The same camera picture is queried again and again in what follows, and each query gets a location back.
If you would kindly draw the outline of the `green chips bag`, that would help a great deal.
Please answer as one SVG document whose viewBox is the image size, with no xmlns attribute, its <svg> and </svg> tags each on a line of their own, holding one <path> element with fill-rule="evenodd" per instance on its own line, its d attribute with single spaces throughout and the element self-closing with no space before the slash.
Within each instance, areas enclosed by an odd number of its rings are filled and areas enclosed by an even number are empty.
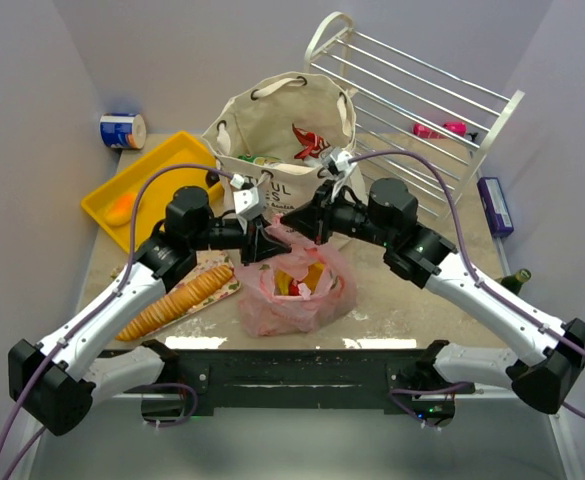
<svg viewBox="0 0 585 480">
<path fill-rule="evenodd" d="M 238 159 L 261 167 L 276 167 L 283 164 L 279 158 L 272 156 L 239 155 Z"/>
</svg>

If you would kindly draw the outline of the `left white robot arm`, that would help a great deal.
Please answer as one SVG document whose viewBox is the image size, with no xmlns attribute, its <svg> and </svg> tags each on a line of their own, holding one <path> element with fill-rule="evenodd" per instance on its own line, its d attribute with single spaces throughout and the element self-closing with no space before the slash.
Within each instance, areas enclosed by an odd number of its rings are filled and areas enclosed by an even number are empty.
<svg viewBox="0 0 585 480">
<path fill-rule="evenodd" d="M 237 250 L 243 263 L 289 252 L 266 231 L 265 196 L 255 186 L 234 192 L 234 217 L 216 217 L 207 192 L 178 189 L 165 216 L 137 247 L 124 271 L 56 332 L 8 353 L 9 393 L 50 433 L 74 429 L 96 399 L 86 375 L 104 347 L 147 306 L 170 292 L 197 264 L 203 250 Z"/>
</svg>

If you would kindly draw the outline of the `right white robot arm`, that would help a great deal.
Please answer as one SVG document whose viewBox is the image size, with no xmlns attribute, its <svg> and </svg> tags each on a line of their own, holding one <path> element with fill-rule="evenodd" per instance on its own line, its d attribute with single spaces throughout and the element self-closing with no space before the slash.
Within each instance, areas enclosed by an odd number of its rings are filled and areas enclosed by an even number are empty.
<svg viewBox="0 0 585 480">
<path fill-rule="evenodd" d="M 467 267 L 452 242 L 418 221 L 418 200 L 402 181 L 374 181 L 367 202 L 334 195 L 332 186 L 325 182 L 281 223 L 317 244 L 338 233 L 384 248 L 395 275 L 457 306 L 506 345 L 433 342 L 406 377 L 417 394 L 445 383 L 479 383 L 508 389 L 541 413 L 560 409 L 585 367 L 585 322 L 545 314 Z"/>
</svg>

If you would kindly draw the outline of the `red toy apple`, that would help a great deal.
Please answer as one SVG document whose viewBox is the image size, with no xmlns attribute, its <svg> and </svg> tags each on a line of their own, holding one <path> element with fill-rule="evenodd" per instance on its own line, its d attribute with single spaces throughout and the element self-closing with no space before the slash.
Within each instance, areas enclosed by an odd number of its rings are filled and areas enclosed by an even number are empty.
<svg viewBox="0 0 585 480">
<path fill-rule="evenodd" d="M 292 281 L 288 287 L 289 296 L 308 299 L 312 295 L 312 293 L 313 291 L 311 290 L 311 288 L 303 282 L 299 283 L 296 281 Z"/>
</svg>

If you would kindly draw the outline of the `yellow plastic tray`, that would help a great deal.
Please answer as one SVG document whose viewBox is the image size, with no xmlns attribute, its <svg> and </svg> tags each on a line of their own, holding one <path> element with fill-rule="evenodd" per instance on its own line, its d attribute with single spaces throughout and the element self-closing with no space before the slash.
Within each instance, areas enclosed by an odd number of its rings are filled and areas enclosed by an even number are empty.
<svg viewBox="0 0 585 480">
<path fill-rule="evenodd" d="M 120 197 L 138 192 L 155 172 L 181 163 L 216 166 L 214 157 L 198 139 L 186 132 L 178 132 L 84 197 L 81 206 L 124 252 L 129 252 L 132 249 L 130 225 L 109 224 L 108 212 Z M 205 170 L 179 169 L 154 180 L 141 198 L 135 222 L 135 244 L 140 245 L 150 235 L 154 225 L 164 218 L 166 205 L 179 188 L 198 186 L 207 191 L 212 204 L 220 201 L 223 197 L 222 184 L 217 182 L 209 187 L 206 175 Z"/>
</svg>

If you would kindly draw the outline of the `pink plastic bag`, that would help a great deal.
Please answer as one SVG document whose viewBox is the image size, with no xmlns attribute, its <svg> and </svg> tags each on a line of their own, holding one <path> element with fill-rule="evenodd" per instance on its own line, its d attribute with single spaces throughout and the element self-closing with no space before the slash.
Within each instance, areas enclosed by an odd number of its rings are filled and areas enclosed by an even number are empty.
<svg viewBox="0 0 585 480">
<path fill-rule="evenodd" d="M 357 303 L 357 283 L 350 265 L 331 243 L 317 245 L 273 218 L 266 231 L 292 251 L 268 260 L 235 267 L 241 284 L 241 325 L 252 337 L 313 332 L 349 313 Z M 323 267 L 316 291 L 308 298 L 276 293 L 275 273 L 282 270 L 302 280 L 313 264 Z"/>
</svg>

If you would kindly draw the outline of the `yellow toy banana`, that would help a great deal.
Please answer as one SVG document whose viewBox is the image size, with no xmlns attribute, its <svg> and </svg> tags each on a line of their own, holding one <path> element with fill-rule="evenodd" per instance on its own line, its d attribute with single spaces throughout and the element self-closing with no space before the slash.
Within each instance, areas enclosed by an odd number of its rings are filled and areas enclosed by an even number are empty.
<svg viewBox="0 0 585 480">
<path fill-rule="evenodd" d="M 307 284 L 313 293 L 316 291 L 318 282 L 323 274 L 323 267 L 319 264 L 313 264 L 308 269 L 308 274 L 302 280 L 295 280 L 291 275 L 282 270 L 277 270 L 275 273 L 275 287 L 276 293 L 281 296 L 288 295 L 288 287 L 292 281 L 303 282 Z"/>
</svg>

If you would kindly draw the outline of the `orange toy mango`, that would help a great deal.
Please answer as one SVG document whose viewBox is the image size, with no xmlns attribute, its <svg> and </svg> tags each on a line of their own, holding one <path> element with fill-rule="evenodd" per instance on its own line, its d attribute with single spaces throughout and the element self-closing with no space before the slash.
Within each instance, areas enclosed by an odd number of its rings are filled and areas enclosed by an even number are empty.
<svg viewBox="0 0 585 480">
<path fill-rule="evenodd" d="M 116 198 L 103 215 L 105 223 L 111 227 L 121 227 L 128 224 L 132 217 L 136 198 L 136 192 L 127 192 Z"/>
</svg>

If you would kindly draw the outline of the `red white snack packet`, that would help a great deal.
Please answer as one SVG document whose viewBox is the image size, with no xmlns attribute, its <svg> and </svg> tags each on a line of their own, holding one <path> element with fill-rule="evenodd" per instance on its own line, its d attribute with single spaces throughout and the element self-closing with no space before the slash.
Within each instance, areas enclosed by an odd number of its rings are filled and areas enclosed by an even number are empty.
<svg viewBox="0 0 585 480">
<path fill-rule="evenodd" d="M 334 150 L 333 145 L 314 132 L 299 128 L 295 124 L 292 125 L 292 132 L 301 146 L 300 151 L 294 155 L 294 159 L 304 164 L 318 164 Z"/>
</svg>

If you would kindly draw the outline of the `beige canvas tote bag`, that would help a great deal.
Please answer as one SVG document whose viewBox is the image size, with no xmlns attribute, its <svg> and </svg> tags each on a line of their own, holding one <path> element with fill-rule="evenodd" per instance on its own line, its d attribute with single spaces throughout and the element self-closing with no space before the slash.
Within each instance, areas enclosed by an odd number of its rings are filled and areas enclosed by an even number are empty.
<svg viewBox="0 0 585 480">
<path fill-rule="evenodd" d="M 311 200 L 316 189 L 332 177 L 320 162 L 307 165 L 294 159 L 301 146 L 292 125 L 352 153 L 355 122 L 349 95 L 333 80 L 288 72 L 231 98 L 203 133 L 202 142 L 222 170 L 238 173 L 253 184 L 266 177 L 259 190 L 265 197 L 264 217 L 271 221 Z M 239 160 L 239 155 L 277 157 L 283 164 L 261 167 Z"/>
</svg>

